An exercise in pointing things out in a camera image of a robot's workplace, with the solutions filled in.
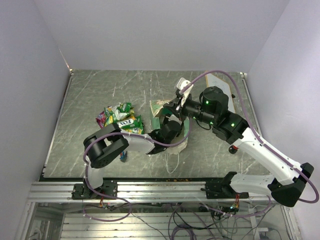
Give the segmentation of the green patterned paper bag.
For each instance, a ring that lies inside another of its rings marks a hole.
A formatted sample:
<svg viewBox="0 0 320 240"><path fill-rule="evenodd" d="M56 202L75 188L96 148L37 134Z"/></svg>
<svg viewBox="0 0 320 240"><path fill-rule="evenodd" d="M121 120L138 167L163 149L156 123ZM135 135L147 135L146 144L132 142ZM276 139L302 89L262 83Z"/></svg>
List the green patterned paper bag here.
<svg viewBox="0 0 320 240"><path fill-rule="evenodd" d="M150 100L150 129L158 136L157 141L168 144L163 156L168 174L173 174L180 164L180 153L188 144L190 119L179 120L175 115L164 115L163 106L168 100Z"/></svg>

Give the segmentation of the yellow green snack packet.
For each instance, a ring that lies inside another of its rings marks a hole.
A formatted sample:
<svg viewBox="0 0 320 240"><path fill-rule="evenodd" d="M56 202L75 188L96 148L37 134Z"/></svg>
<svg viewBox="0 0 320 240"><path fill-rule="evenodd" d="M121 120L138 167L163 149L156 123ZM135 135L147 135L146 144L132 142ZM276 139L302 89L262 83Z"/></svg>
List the yellow green snack packet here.
<svg viewBox="0 0 320 240"><path fill-rule="evenodd" d="M116 106L108 106L104 108L105 121L104 126L125 120L135 113L130 102L119 103Z"/></svg>
<svg viewBox="0 0 320 240"><path fill-rule="evenodd" d="M129 117L119 121L117 124L121 129L129 133L139 135L144 134L144 124L142 122L141 115L134 116L133 114L131 114Z"/></svg>

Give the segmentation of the blue snack packet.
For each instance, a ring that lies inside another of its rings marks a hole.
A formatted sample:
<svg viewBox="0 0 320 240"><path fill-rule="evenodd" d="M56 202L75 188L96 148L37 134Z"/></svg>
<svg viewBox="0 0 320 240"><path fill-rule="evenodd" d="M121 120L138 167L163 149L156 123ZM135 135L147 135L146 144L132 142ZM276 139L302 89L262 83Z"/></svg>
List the blue snack packet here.
<svg viewBox="0 0 320 240"><path fill-rule="evenodd" d="M122 163L125 163L128 158L128 152L126 150L122 151L119 155L119 159Z"/></svg>

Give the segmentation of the purple Fox's berries candy bag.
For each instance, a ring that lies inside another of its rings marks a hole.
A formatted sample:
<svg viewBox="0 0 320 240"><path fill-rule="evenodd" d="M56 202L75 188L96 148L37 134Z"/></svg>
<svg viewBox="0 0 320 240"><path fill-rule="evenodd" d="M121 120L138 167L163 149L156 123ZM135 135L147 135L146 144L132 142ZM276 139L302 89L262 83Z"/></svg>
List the purple Fox's berries candy bag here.
<svg viewBox="0 0 320 240"><path fill-rule="evenodd" d="M95 118L98 126L102 129L105 127L105 123L106 123L106 115L105 112L102 111L96 118Z"/></svg>

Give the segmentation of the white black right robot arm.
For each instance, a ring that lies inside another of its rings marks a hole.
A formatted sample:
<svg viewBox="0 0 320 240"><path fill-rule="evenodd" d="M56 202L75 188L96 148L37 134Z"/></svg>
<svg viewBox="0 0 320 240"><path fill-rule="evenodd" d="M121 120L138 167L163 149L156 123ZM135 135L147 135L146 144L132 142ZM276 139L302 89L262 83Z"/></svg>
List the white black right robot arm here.
<svg viewBox="0 0 320 240"><path fill-rule="evenodd" d="M314 167L307 162L300 164L269 146L243 117L228 110L228 103L229 97L220 88L212 86L200 94L199 101L194 101L190 95L178 95L163 107L180 120L189 117L209 125L213 134L230 145L231 154L242 150L269 171L269 175L229 172L220 186L224 197L256 193L272 197L283 206L294 207Z"/></svg>

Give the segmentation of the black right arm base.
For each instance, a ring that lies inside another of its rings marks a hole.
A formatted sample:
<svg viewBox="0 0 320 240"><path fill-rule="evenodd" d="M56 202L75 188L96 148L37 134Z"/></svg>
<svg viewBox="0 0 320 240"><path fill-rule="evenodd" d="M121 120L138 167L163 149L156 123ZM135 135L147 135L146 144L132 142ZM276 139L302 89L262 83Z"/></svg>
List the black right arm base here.
<svg viewBox="0 0 320 240"><path fill-rule="evenodd" d="M223 183L223 178L210 178L201 187L207 199L235 199L236 192L227 184Z"/></svg>

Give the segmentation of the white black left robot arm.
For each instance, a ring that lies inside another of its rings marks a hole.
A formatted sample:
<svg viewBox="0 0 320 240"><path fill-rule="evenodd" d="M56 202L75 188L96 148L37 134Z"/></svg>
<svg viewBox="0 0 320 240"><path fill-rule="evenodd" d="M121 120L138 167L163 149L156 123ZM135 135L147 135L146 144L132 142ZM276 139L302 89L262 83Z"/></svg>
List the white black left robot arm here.
<svg viewBox="0 0 320 240"><path fill-rule="evenodd" d="M155 155L169 147L176 146L173 140L183 130L184 123L176 116L166 116L159 129L147 134L131 133L121 129L116 123L98 130L85 138L84 145L84 192L96 199L102 193L103 168L115 160L122 152L139 152Z"/></svg>

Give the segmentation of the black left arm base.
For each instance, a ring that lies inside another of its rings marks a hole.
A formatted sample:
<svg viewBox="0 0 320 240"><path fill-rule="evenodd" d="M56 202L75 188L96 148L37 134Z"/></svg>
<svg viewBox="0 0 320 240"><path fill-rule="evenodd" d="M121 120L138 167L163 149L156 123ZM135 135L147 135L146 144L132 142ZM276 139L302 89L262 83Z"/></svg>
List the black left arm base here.
<svg viewBox="0 0 320 240"><path fill-rule="evenodd" d="M102 186L97 187L95 190L100 194L116 197L118 185L113 180L104 180ZM98 198L102 198L102 196L89 189L85 181L73 186L71 193L72 200L92 200Z"/></svg>

